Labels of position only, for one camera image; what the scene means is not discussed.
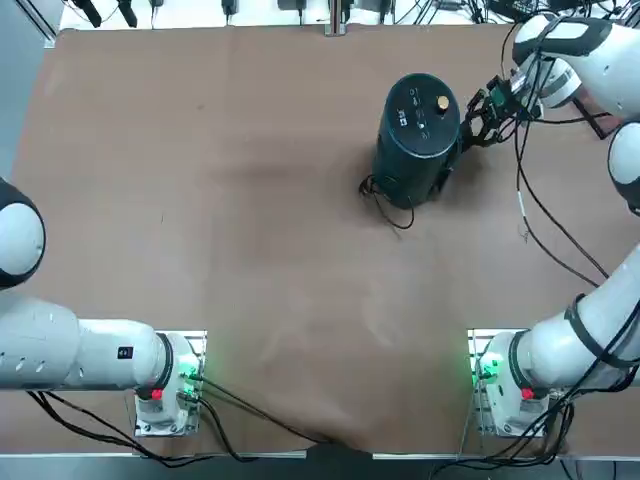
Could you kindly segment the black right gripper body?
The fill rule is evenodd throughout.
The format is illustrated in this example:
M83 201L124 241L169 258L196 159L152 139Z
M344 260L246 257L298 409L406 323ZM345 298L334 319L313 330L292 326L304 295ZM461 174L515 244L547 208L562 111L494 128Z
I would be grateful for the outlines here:
M518 112L523 87L519 80L496 75L487 84L482 107L484 120L506 120Z

